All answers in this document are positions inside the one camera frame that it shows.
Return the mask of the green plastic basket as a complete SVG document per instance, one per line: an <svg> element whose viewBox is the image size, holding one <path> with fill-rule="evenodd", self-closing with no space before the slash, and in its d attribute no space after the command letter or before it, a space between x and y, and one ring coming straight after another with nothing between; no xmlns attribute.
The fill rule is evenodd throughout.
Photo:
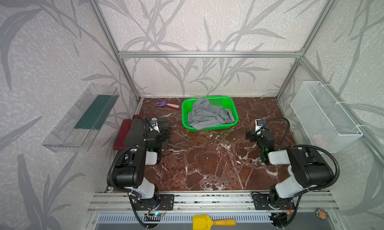
<svg viewBox="0 0 384 230"><path fill-rule="evenodd" d="M235 103L229 97L191 98L182 103L182 124L192 132L229 129L238 122Z"/></svg>

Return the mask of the grey long sleeve shirt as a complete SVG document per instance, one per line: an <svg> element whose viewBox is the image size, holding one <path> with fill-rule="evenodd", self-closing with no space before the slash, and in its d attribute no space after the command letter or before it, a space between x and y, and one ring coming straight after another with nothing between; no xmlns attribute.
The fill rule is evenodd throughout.
<svg viewBox="0 0 384 230"><path fill-rule="evenodd" d="M208 99L197 99L192 111L188 113L187 124L196 130L233 124L235 117L230 109L212 105Z"/></svg>

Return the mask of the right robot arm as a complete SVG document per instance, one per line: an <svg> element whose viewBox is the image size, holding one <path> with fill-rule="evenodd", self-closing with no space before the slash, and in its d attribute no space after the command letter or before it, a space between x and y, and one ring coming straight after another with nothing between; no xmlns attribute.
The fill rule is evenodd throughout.
<svg viewBox="0 0 384 230"><path fill-rule="evenodd" d="M294 209L293 198L332 186L340 176L340 166L328 151L312 145L296 145L274 149L275 138L270 130L246 131L246 139L258 145L261 161L267 165L288 165L292 173L269 193L253 192L256 210Z"/></svg>

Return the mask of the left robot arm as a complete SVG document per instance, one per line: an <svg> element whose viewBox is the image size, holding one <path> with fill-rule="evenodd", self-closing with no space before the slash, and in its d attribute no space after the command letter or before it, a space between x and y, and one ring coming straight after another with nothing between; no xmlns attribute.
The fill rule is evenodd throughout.
<svg viewBox="0 0 384 230"><path fill-rule="evenodd" d="M124 120L114 150L118 151L107 175L107 185L125 192L133 206L152 209L161 203L158 187L145 177L146 166L159 165L168 146L170 124L165 118L139 116Z"/></svg>

